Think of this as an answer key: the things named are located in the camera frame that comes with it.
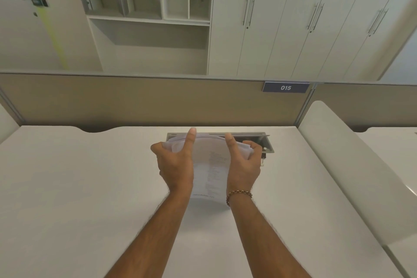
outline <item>person's left hand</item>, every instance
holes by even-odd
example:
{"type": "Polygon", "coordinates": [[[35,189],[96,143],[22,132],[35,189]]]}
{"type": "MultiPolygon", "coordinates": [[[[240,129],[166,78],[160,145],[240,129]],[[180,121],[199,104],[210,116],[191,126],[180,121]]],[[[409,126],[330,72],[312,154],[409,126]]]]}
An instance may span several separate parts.
{"type": "Polygon", "coordinates": [[[162,142],[153,144],[151,151],[156,155],[158,160],[159,174],[162,176],[169,191],[172,192],[191,192],[193,189],[193,144],[197,130],[192,127],[185,138],[184,147],[180,152],[173,153],[164,149],[162,142]]]}

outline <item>forearm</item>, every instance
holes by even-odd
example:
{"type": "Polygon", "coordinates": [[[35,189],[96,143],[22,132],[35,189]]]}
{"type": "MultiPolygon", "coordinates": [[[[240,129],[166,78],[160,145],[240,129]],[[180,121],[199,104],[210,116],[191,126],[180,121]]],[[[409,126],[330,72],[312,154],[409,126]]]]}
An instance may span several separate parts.
{"type": "Polygon", "coordinates": [[[254,278],[310,277],[248,195],[234,194],[229,202],[254,278]]]}
{"type": "Polygon", "coordinates": [[[188,190],[170,193],[105,278],[162,277],[189,199],[188,190]]]}

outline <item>hand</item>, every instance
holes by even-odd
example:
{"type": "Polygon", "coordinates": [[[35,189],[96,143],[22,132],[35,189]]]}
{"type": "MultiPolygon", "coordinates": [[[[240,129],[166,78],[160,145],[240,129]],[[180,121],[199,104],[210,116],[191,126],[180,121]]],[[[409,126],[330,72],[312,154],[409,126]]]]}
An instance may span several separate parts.
{"type": "Polygon", "coordinates": [[[253,154],[246,160],[240,154],[233,135],[226,133],[225,139],[231,156],[226,195],[233,190],[251,191],[253,184],[261,173],[262,147],[252,141],[243,141],[254,149],[253,154]]]}
{"type": "Polygon", "coordinates": [[[188,131],[184,147],[178,153],[164,149],[162,142],[151,146],[151,151],[158,160],[159,175],[162,176],[171,193],[177,191],[191,193],[193,189],[194,170],[191,155],[196,133],[194,127],[188,131]]]}

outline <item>person's right hand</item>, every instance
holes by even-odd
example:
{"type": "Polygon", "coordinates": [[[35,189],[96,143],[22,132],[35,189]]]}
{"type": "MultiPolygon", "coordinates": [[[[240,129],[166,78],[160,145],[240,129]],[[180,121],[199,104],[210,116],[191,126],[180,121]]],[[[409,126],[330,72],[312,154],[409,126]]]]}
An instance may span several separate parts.
{"type": "Polygon", "coordinates": [[[253,184],[261,173],[262,147],[252,141],[243,141],[254,149],[253,154],[246,160],[240,154],[233,135],[226,133],[224,137],[231,156],[226,195],[233,190],[251,191],[253,184]]]}

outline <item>stack of paper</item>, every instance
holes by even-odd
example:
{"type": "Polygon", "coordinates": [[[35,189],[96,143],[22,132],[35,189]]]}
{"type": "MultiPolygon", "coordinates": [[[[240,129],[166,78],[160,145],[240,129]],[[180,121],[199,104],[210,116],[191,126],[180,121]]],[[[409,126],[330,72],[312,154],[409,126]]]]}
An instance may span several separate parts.
{"type": "MultiPolygon", "coordinates": [[[[164,148],[179,152],[185,142],[179,135],[164,143],[164,148]]],[[[253,153],[248,144],[237,142],[245,159],[253,153]]],[[[230,166],[230,153],[226,140],[205,133],[198,133],[193,146],[194,185],[191,198],[203,198],[226,204],[227,174],[230,166]]]]}

